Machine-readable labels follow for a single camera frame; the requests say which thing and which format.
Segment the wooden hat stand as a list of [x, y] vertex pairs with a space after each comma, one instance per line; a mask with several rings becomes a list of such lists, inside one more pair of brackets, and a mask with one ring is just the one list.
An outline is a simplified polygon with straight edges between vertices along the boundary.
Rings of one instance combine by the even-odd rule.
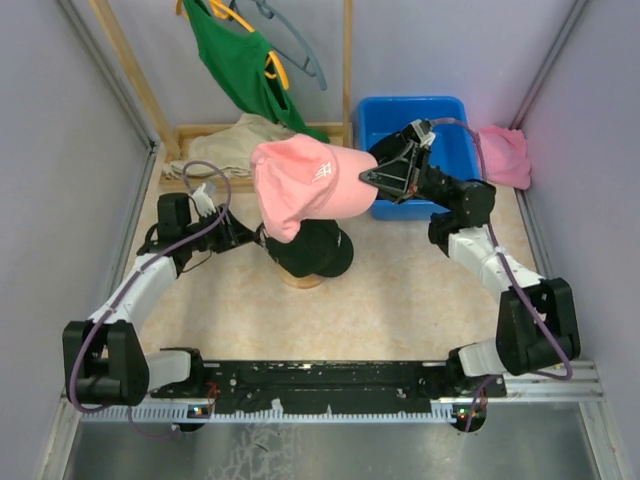
[[278, 272], [279, 278], [284, 284], [295, 289], [300, 289], [300, 290], [313, 289], [318, 287], [324, 282], [324, 279], [321, 277], [318, 277], [317, 275], [295, 277], [281, 267], [277, 269], [277, 272]]

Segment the dark green cap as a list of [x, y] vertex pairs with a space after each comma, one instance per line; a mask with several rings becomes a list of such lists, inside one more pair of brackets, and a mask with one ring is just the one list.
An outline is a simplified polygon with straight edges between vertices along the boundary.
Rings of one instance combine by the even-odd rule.
[[335, 220], [304, 220], [289, 243], [269, 237], [261, 224], [255, 232], [255, 241], [295, 278], [339, 277], [350, 268], [354, 258], [353, 243]]

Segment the pink cap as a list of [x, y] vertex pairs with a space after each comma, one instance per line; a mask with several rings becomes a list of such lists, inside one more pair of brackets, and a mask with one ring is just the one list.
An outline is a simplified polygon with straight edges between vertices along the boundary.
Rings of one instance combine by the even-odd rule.
[[291, 242], [304, 220], [340, 220], [366, 212], [378, 189], [359, 176], [376, 167], [371, 154], [304, 134], [259, 144], [250, 158], [267, 235]]

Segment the black cap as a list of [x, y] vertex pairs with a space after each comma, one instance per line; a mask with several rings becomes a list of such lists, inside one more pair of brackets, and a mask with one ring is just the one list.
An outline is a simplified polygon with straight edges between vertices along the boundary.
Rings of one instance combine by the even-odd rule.
[[407, 157], [415, 142], [415, 133], [406, 128], [385, 136], [368, 152], [376, 159], [378, 165], [382, 165], [397, 158]]

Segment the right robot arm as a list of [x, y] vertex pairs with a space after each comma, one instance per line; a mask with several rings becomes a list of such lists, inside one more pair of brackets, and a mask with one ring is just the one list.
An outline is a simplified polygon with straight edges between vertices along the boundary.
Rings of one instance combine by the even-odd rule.
[[535, 374], [568, 381], [581, 350], [573, 293], [568, 282], [546, 279], [508, 254], [491, 223], [496, 189], [482, 179], [459, 180], [430, 162], [434, 136], [396, 133], [370, 150], [378, 164], [362, 174], [385, 200], [431, 201], [443, 212], [430, 217], [428, 239], [474, 274], [498, 304], [494, 337], [451, 351], [448, 387], [470, 395], [482, 378]]

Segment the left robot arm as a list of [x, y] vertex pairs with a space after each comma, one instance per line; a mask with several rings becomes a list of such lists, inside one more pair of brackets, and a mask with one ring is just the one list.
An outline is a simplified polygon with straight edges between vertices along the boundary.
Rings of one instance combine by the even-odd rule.
[[167, 386], [189, 397], [207, 387], [198, 350], [145, 354], [138, 331], [194, 253], [225, 253], [253, 242], [255, 234], [205, 193], [163, 194], [156, 211], [129, 274], [89, 319], [71, 321], [63, 331], [67, 397], [82, 413], [137, 406]]

